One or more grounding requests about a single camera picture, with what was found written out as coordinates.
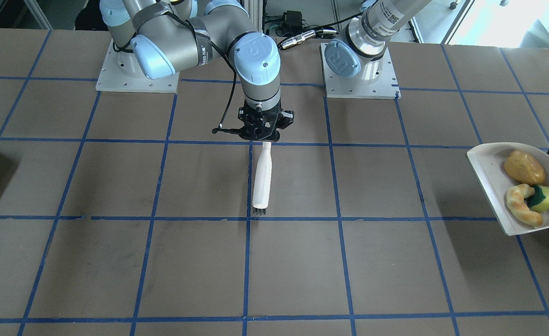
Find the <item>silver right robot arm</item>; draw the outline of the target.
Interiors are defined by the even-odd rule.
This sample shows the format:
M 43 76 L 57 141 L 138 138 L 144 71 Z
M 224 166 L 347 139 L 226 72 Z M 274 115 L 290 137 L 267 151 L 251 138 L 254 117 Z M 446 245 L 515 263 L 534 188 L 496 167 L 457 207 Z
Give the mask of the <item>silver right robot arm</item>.
M 281 106 L 277 45 L 257 31 L 240 2 L 210 1 L 204 15 L 195 0 L 102 0 L 99 9 L 111 44 L 98 91 L 174 93 L 183 70 L 222 58 L 242 86 L 243 126 L 214 133 L 277 142 L 293 123 L 294 112 Z

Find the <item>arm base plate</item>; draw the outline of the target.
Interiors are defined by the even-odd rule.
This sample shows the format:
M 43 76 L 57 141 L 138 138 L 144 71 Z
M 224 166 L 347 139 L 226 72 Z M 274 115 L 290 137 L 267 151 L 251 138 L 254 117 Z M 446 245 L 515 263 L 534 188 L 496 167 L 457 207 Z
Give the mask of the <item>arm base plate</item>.
M 342 78 L 336 75 L 325 61 L 324 52 L 326 45 L 327 43 L 321 43 L 320 53 L 326 96 L 328 98 L 391 100 L 402 98 L 389 49 L 386 49 L 381 59 L 362 66 L 361 72 L 355 75 L 355 77 Z
M 176 93 L 179 74 L 159 79 L 146 78 L 134 54 L 116 52 L 110 41 L 95 89 L 121 93 Z

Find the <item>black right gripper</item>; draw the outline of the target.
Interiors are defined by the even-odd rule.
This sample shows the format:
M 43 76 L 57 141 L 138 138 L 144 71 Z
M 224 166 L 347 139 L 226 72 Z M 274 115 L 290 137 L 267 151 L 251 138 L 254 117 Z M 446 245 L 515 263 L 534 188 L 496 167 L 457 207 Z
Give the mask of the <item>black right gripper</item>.
M 243 140 L 258 142 L 278 142 L 280 129 L 285 129 L 295 121 L 295 112 L 284 110 L 281 104 L 274 108 L 262 110 L 244 104 L 239 108 L 238 119 L 243 122 L 242 128 L 213 128 L 212 133 L 224 132 L 236 134 Z

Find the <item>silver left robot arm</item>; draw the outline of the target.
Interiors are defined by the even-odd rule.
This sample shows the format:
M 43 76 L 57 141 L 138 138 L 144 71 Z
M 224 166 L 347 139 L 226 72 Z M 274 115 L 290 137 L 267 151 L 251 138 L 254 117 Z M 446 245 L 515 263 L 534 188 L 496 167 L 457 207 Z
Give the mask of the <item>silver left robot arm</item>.
M 325 47 L 328 68 L 341 78 L 355 78 L 366 66 L 378 62 L 387 50 L 391 37 L 429 0 L 375 0 Z

